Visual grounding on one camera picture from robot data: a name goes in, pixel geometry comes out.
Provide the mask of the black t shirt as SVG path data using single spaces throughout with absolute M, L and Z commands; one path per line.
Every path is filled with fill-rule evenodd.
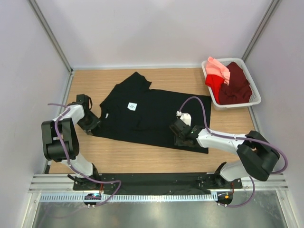
M 208 149 L 200 146 L 175 145 L 169 126 L 179 109 L 191 115 L 192 126 L 209 124 L 211 98 L 200 95 L 196 100 L 192 94 L 151 89 L 150 85 L 138 72 L 116 84 L 100 104 L 101 124 L 92 130 L 93 136 L 207 154 Z

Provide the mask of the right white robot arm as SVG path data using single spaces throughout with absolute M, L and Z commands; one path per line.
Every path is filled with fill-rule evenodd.
M 219 188 L 225 188 L 243 177 L 266 181 L 280 158 L 278 151 L 256 131 L 233 135 L 199 125 L 190 127 L 180 118 L 170 125 L 170 129 L 174 133 L 177 146 L 215 148 L 239 157 L 235 162 L 223 162 L 212 175 L 211 182 Z

